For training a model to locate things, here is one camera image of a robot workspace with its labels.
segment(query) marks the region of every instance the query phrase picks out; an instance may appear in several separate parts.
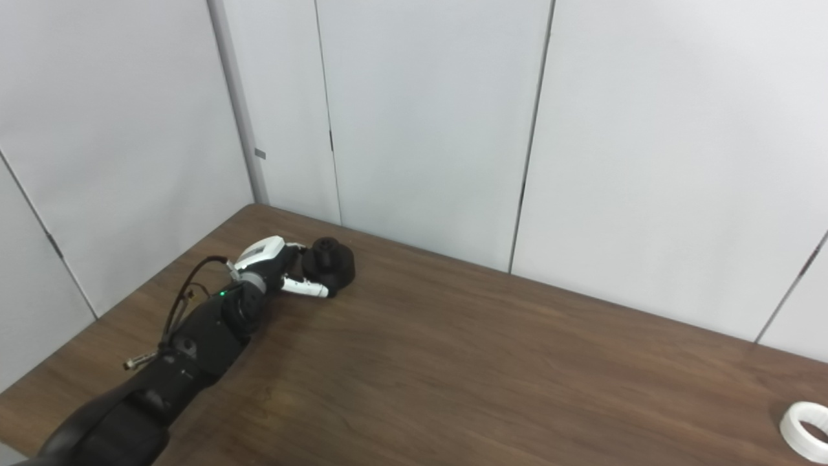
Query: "wooden table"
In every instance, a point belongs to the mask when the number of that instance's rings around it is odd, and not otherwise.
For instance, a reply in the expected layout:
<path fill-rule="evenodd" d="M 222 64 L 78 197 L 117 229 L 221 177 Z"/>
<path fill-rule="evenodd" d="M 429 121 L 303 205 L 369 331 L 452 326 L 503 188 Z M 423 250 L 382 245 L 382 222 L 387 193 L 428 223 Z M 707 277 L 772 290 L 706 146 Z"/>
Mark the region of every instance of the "wooden table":
<path fill-rule="evenodd" d="M 198 260 L 269 235 L 334 235 L 357 279 L 336 299 L 275 298 L 157 464 L 809 464 L 777 423 L 793 401 L 828 404 L 825 364 L 266 206 L 242 209 L 2 393 L 0 440 L 34 454 L 128 377 L 125 358 L 154 348 Z"/>

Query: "cable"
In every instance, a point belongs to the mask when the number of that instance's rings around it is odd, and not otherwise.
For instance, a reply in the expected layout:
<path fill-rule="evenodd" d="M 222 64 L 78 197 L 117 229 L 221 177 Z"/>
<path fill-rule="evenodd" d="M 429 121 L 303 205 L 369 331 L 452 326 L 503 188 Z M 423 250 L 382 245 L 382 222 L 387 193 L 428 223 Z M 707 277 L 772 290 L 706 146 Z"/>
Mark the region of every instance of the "cable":
<path fill-rule="evenodd" d="M 187 308 L 190 306 L 190 296 L 186 296 L 184 301 L 181 301 L 181 306 L 178 307 L 176 311 L 176 316 L 172 319 L 172 325 L 170 326 L 170 331 L 167 334 L 167 338 L 173 333 L 178 330 L 178 327 L 181 325 L 181 319 L 184 317 L 184 313 L 187 312 Z"/>
<path fill-rule="evenodd" d="M 200 283 L 198 283 L 198 282 L 193 282 L 193 283 L 191 283 L 191 284 L 190 284 L 190 286 L 195 286 L 196 288 L 201 289 L 201 291 L 205 292 L 205 296 L 206 296 L 207 298 L 209 298 L 210 296 L 212 296 L 212 295 L 213 295 L 213 294 L 212 294 L 212 293 L 211 293 L 211 292 L 207 289 L 207 287 L 206 287 L 206 286 L 204 286 L 203 284 L 200 284 Z"/>
<path fill-rule="evenodd" d="M 222 256 L 222 255 L 210 255 L 210 256 L 205 257 L 204 259 L 202 259 L 201 262 L 199 262 L 192 269 L 190 274 L 187 275 L 187 279 L 184 280 L 184 283 L 181 285 L 181 289 L 178 291 L 178 294 L 176 295 L 176 299 L 172 302 L 172 307 L 170 308 L 170 312 L 166 316 L 166 323 L 164 323 L 164 332 L 161 334 L 161 343 L 158 345 L 159 347 L 165 346 L 170 340 L 170 335 L 172 334 L 172 331 L 171 331 L 172 322 L 173 322 L 173 318 L 176 315 L 176 310 L 178 309 L 178 304 L 185 297 L 184 293 L 190 287 L 190 284 L 193 281 L 193 277 L 195 277 L 195 274 L 198 274 L 199 270 L 201 270 L 202 267 L 204 267 L 205 265 L 207 265 L 210 262 L 221 262 L 222 264 L 227 264 L 227 261 L 228 261 L 228 259 L 226 257 Z"/>

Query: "white ring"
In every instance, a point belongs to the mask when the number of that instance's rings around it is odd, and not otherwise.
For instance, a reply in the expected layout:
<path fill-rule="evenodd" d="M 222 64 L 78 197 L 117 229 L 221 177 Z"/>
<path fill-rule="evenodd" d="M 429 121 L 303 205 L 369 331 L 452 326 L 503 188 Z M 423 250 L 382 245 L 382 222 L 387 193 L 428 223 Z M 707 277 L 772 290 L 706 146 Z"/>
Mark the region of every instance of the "white ring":
<path fill-rule="evenodd" d="M 799 401 L 787 409 L 779 423 L 782 437 L 794 451 L 814 463 L 828 464 L 828 444 L 808 433 L 802 426 L 803 422 L 828 434 L 828 408 Z"/>

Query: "black object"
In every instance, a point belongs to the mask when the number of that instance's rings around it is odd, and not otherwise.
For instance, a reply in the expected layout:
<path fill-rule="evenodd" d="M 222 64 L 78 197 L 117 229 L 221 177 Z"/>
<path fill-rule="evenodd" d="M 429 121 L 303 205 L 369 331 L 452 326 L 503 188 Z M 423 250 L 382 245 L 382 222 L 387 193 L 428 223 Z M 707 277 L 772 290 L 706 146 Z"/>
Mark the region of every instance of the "black object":
<path fill-rule="evenodd" d="M 155 462 L 170 440 L 169 426 L 244 351 L 258 329 L 268 291 L 282 288 L 282 277 L 303 250 L 287 246 L 273 259 L 246 268 L 239 281 L 209 297 L 180 325 L 172 324 L 172 311 L 157 356 L 121 386 L 72 413 L 35 458 L 17 466 L 149 466 Z M 354 254 L 337 240 L 318 240 L 307 253 L 311 251 L 315 252 L 311 270 L 336 285 L 331 292 L 354 279 Z M 222 260 L 226 259 L 210 256 L 202 261 L 182 289 L 201 266 Z M 246 274 L 258 278 L 251 281 Z"/>
<path fill-rule="evenodd" d="M 302 256 L 302 272 L 311 281 L 323 284 L 328 296 L 333 297 L 356 277 L 354 252 L 334 238 L 319 238 Z"/>

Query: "black robotic arm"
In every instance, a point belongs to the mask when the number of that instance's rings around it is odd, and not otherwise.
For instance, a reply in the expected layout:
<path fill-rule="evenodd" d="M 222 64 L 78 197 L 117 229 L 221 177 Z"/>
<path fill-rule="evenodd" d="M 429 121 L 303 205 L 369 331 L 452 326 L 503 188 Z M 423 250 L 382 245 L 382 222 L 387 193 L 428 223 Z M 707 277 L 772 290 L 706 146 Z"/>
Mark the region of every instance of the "black robotic arm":
<path fill-rule="evenodd" d="M 303 277 L 288 272 L 301 260 Z M 224 262 L 232 281 L 182 319 L 184 293 L 201 266 Z M 258 329 L 265 298 L 278 290 L 332 298 L 354 279 L 354 255 L 333 238 L 308 249 L 272 236 L 236 264 L 203 260 L 184 282 L 155 352 L 130 360 L 132 378 L 75 411 L 16 466 L 149 466 L 170 440 L 168 427 L 233 365 Z"/>

